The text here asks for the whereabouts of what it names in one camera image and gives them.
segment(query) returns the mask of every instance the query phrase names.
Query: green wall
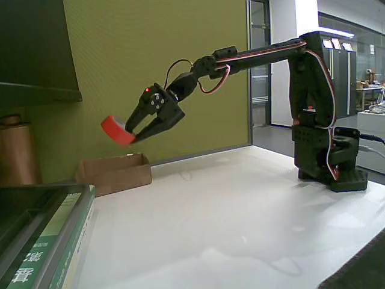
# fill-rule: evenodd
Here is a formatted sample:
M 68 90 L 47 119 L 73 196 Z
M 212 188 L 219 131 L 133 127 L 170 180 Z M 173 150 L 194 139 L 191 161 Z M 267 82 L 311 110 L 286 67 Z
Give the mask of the green wall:
M 81 159 L 143 152 L 154 162 L 248 142 L 246 72 L 214 95 L 197 89 L 176 127 L 141 143 L 121 148 L 100 127 L 107 115 L 126 120 L 173 61 L 245 50 L 245 1 L 64 0 L 64 8 L 83 102 L 26 109 L 45 182 L 72 178 Z

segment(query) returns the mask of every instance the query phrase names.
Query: red tape roll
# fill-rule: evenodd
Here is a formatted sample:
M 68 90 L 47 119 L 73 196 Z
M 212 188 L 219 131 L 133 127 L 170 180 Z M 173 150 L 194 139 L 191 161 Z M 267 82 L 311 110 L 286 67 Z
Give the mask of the red tape roll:
M 125 123 L 113 116 L 108 116 L 102 122 L 102 128 L 116 143 L 126 146 L 134 142 L 135 135 L 125 130 Z

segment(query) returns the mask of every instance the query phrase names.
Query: brown cylinder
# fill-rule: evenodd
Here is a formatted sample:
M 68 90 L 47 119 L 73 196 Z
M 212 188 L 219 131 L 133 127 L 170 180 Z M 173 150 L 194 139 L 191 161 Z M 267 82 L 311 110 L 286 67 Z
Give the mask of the brown cylinder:
M 28 123 L 20 117 L 0 120 L 0 185 L 39 184 L 42 177 Z

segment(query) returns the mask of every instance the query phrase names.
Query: open cardboard box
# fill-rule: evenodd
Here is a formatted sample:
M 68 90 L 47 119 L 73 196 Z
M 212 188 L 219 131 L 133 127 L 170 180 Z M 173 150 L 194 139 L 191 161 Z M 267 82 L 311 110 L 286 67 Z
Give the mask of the open cardboard box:
M 96 197 L 150 184 L 151 168 L 143 154 L 82 161 L 75 179 L 95 185 Z

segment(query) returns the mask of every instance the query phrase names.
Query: desk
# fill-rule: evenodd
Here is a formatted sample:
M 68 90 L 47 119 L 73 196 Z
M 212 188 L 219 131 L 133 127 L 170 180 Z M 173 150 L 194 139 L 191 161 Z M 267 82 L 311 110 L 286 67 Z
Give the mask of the desk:
M 152 172 L 96 198 L 75 287 L 316 288 L 385 227 L 384 186 L 333 193 L 254 146 Z
M 362 111 L 365 110 L 365 93 L 366 92 L 373 92 L 374 90 L 382 90 L 385 89 L 385 87 L 372 87 L 369 89 L 357 89 L 357 92 L 362 92 Z
M 376 135 L 385 138 L 385 114 L 358 113 L 357 128 L 362 134 Z M 385 146 L 377 141 L 360 140 L 360 145 L 369 146 L 382 154 L 385 154 Z M 357 164 L 369 170 L 385 174 L 385 160 L 377 154 L 361 152 L 357 156 Z

